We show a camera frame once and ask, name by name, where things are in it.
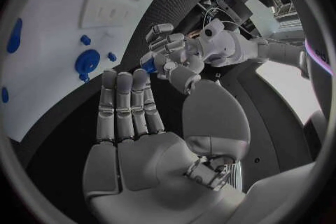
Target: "cable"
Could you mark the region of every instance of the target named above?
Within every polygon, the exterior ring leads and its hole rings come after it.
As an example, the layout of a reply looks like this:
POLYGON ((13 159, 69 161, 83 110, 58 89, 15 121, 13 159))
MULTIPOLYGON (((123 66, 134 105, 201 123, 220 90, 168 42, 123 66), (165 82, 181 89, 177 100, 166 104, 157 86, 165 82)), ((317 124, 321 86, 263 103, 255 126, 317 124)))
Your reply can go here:
POLYGON ((241 25, 239 25, 239 24, 237 24, 237 23, 235 23, 235 22, 233 22, 233 21, 221 21, 221 22, 228 22, 228 23, 230 23, 230 24, 234 24, 234 25, 238 26, 239 29, 242 29, 244 32, 246 32, 246 33, 248 33, 249 35, 251 35, 253 38, 258 38, 258 37, 259 37, 259 36, 256 36, 256 35, 251 34, 250 32, 247 31, 247 29, 245 29, 244 27, 242 27, 241 25))
POLYGON ((208 15, 208 13, 209 13, 210 11, 212 11, 212 10, 219 10, 219 11, 222 11, 223 13, 225 13, 226 15, 228 15, 228 16, 230 17, 231 20, 234 21, 234 18, 232 18, 232 17, 230 16, 230 14, 228 14, 226 11, 224 11, 224 10, 222 10, 221 8, 218 8, 218 7, 212 7, 212 8, 209 8, 208 11, 206 12, 206 14, 204 15, 204 20, 203 20, 202 28, 205 27, 207 15, 208 15))

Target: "pink light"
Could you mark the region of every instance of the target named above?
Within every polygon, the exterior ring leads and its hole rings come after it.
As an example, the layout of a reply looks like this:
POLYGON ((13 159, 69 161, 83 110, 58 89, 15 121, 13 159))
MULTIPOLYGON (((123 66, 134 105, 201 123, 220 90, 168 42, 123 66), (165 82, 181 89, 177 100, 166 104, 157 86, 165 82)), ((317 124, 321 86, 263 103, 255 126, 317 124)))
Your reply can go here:
POLYGON ((326 70, 329 74, 332 76, 334 75, 332 68, 329 64, 327 64, 325 61, 323 61, 311 48, 309 45, 307 39, 305 40, 305 48, 309 56, 314 60, 315 63, 317 63, 320 67, 322 67, 324 70, 326 70))

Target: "blue object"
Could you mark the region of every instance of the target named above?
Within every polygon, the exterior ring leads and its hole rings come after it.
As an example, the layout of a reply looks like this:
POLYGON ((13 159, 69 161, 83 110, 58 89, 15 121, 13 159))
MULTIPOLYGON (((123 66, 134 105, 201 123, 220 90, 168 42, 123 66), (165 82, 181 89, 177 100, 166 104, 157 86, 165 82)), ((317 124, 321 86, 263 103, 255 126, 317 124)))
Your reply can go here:
POLYGON ((22 25, 23 25, 22 19, 18 18, 7 44, 7 51, 9 53, 14 53, 20 46, 22 25))
POLYGON ((80 74, 80 79, 88 82, 90 78, 88 73, 96 69, 100 61, 100 54, 94 50, 89 49, 78 56, 74 68, 80 74))
POLYGON ((7 88, 3 87, 1 90, 2 102, 7 103, 10 100, 7 88))
POLYGON ((112 52, 109 52, 108 58, 110 59, 111 62, 115 62, 116 61, 116 55, 114 53, 112 53, 112 52))
POLYGON ((141 65, 141 68, 146 70, 147 73, 154 73, 156 72, 156 67, 154 65, 154 58, 149 59, 147 62, 141 65))
POLYGON ((91 39, 87 35, 82 35, 81 42, 84 45, 89 46, 91 44, 91 39))

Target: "black mesh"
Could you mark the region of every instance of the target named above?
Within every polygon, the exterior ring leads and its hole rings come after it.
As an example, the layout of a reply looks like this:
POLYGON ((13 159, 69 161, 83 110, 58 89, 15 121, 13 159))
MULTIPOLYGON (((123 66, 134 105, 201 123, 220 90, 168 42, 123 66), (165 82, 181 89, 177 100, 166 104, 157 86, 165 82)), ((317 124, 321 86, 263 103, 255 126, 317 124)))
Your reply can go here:
POLYGON ((141 56, 148 51, 145 36, 153 24, 169 22, 176 27, 199 1, 153 0, 133 33, 122 62, 117 69, 130 70, 139 65, 141 56))

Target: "white panel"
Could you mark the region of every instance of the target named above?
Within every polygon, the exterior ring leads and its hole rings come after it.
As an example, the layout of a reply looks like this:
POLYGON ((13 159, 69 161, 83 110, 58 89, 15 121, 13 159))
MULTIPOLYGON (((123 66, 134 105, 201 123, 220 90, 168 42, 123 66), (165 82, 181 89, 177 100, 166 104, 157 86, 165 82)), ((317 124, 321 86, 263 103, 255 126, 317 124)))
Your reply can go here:
POLYGON ((298 68, 268 61, 256 73, 285 100, 302 124, 321 110, 311 82, 301 77, 298 68))
POLYGON ((15 53, 6 53, 3 62, 1 86, 10 96, 8 103, 0 104, 6 133, 21 141, 44 113, 83 85, 74 64, 85 50, 95 49, 101 56, 90 78, 117 66, 152 1, 29 0, 20 15, 21 45, 15 53), (97 7, 102 7, 101 17, 97 7), (91 45, 80 43, 82 35, 91 45), (117 56, 116 62, 109 61, 109 52, 117 56))

